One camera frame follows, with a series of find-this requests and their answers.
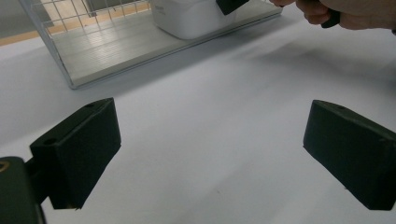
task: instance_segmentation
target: white tabletop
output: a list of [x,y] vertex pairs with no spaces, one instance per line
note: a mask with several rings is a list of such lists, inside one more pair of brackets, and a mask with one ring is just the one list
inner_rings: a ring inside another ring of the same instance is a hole
[[396,36],[282,16],[70,90],[40,39],[0,48],[0,157],[114,97],[122,147],[82,210],[49,224],[389,224],[303,148],[312,100],[396,131]]

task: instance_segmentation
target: human hand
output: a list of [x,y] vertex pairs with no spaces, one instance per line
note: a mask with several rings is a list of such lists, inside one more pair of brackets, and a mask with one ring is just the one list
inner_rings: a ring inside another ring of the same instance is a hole
[[396,28],[394,0],[297,0],[296,6],[312,24],[330,18],[329,8],[340,11],[340,26],[350,30]]

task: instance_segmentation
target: black 3d-printed part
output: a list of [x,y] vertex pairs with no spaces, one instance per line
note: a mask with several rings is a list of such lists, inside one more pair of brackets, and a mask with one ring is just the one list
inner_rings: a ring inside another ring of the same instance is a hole
[[81,208],[120,148],[112,98],[83,106],[30,145],[55,209]]
[[323,29],[334,27],[334,25],[337,25],[338,23],[340,23],[341,14],[339,11],[335,11],[335,10],[332,10],[331,8],[329,8],[329,13],[330,13],[329,20],[325,21],[321,24],[321,27]]
[[21,158],[0,158],[0,195],[0,223],[45,223]]
[[396,201],[396,133],[343,107],[315,100],[305,149],[371,210]]
[[249,0],[216,0],[224,15],[232,13],[248,1]]

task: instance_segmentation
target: transparent acrylic box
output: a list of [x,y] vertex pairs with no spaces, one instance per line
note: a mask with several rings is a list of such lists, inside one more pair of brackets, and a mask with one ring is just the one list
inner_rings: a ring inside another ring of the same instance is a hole
[[282,9],[250,0],[235,21],[208,35],[179,39],[155,25],[147,0],[20,0],[69,87],[77,89],[233,30]]

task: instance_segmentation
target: white container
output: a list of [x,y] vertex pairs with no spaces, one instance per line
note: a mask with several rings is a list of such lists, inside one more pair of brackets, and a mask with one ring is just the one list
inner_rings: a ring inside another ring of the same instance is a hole
[[221,29],[235,20],[224,16],[216,0],[150,0],[155,23],[181,39],[194,39]]

